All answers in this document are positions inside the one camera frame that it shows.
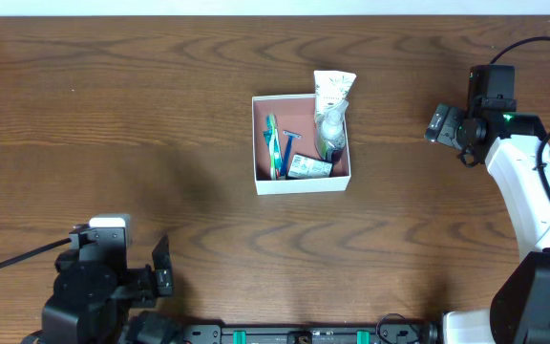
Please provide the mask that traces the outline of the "clear pump bottle green label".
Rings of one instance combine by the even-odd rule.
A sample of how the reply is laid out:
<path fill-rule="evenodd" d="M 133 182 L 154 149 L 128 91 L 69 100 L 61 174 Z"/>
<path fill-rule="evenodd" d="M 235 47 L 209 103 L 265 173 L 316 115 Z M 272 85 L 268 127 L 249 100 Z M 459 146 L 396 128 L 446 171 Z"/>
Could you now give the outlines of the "clear pump bottle green label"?
<path fill-rule="evenodd" d="M 347 145 L 344 121 L 348 106 L 349 102 L 343 100 L 339 104 L 327 108 L 318 118 L 315 146 L 323 161 L 336 164 L 341 160 L 343 150 Z"/>

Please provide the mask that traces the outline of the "white lotion tube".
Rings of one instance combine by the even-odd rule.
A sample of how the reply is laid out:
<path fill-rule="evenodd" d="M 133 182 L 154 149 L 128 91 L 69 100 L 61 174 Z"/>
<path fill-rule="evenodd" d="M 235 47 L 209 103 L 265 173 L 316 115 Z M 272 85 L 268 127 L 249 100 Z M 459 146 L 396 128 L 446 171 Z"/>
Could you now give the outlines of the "white lotion tube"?
<path fill-rule="evenodd" d="M 341 71 L 313 72 L 315 84 L 315 115 L 318 121 L 330 108 L 348 98 L 349 91 L 357 77 L 354 73 Z"/>

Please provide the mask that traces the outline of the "white box with pink interior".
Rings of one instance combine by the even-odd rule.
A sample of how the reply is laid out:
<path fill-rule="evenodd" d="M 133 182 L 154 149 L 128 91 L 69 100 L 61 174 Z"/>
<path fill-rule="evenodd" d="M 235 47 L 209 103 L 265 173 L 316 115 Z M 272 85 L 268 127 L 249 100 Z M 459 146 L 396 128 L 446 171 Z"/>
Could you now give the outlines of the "white box with pink interior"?
<path fill-rule="evenodd" d="M 344 191 L 351 178 L 349 150 L 345 149 L 326 178 L 273 181 L 270 178 L 270 155 L 264 138 L 266 118 L 273 114 L 277 121 L 280 146 L 286 149 L 284 131 L 299 134 L 292 142 L 290 155 L 317 160 L 313 94 L 260 96 L 252 98 L 254 182 L 259 195 Z"/>

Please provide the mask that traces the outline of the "green white soap package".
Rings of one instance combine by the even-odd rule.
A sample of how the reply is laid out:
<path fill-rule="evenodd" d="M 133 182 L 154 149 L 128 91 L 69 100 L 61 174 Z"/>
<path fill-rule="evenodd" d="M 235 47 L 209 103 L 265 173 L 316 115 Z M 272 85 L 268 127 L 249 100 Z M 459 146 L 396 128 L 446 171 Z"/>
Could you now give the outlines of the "green white soap package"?
<path fill-rule="evenodd" d="M 295 154 L 287 176 L 291 179 L 320 179 L 328 178 L 331 171 L 331 162 L 319 161 Z"/>

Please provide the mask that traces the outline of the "blue disposable razor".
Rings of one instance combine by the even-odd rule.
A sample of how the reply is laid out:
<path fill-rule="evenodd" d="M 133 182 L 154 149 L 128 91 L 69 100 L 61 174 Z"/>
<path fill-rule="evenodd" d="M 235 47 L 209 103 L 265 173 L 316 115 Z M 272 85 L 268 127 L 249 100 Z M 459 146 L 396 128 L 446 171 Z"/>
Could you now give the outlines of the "blue disposable razor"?
<path fill-rule="evenodd" d="M 285 180 L 287 178 L 288 163 L 291 155 L 291 148 L 295 140 L 299 140 L 302 136 L 300 134 L 284 130 L 284 134 L 287 136 L 286 150 L 284 153 L 283 163 L 281 167 L 281 177 Z"/>

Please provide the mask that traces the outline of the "green white toothpaste tube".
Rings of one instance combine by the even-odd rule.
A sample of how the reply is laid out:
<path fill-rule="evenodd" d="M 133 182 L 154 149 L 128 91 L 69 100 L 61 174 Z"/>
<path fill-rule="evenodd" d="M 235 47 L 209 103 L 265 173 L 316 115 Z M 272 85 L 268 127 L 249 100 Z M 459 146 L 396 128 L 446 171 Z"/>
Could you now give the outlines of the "green white toothpaste tube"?
<path fill-rule="evenodd" d="M 264 140 L 269 154 L 269 175 L 272 181 L 281 180 L 281 167 L 283 163 L 281 144 L 278 129 L 267 129 L 263 131 Z"/>

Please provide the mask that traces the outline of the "green white toothbrush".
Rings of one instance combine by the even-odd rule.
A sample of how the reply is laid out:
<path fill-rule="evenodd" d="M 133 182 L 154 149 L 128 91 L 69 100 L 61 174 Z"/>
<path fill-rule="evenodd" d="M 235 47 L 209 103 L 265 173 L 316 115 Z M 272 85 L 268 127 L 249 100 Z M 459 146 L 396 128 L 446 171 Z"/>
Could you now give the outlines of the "green white toothbrush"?
<path fill-rule="evenodd" d="M 278 124 L 274 113 L 268 114 L 266 117 L 266 125 L 269 134 L 268 150 L 270 157 L 270 177 L 273 181 L 277 181 L 281 175 L 282 158 Z"/>

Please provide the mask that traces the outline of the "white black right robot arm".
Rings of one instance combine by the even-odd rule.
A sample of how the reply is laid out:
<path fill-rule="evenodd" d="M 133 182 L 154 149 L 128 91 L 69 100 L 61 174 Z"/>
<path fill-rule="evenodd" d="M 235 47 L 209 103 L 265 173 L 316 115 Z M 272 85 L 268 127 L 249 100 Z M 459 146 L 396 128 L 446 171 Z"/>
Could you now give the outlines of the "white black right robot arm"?
<path fill-rule="evenodd" d="M 520 260 L 489 308 L 444 314 L 445 343 L 550 343 L 550 149 L 539 117 L 518 112 L 514 83 L 511 66 L 473 67 L 466 108 L 438 105 L 425 133 L 465 166 L 487 168 Z"/>

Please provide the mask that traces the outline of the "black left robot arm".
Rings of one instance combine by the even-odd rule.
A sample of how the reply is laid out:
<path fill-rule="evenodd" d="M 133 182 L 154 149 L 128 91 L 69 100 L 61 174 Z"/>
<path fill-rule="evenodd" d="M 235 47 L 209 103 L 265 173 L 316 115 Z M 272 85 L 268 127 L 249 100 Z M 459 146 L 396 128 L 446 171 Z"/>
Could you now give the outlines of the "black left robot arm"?
<path fill-rule="evenodd" d="M 152 251 L 152 265 L 127 266 L 127 228 L 78 225 L 71 248 L 55 261 L 53 295 L 41 329 L 22 339 L 34 343 L 171 344 L 183 341 L 180 323 L 152 311 L 174 294 L 169 238 Z"/>

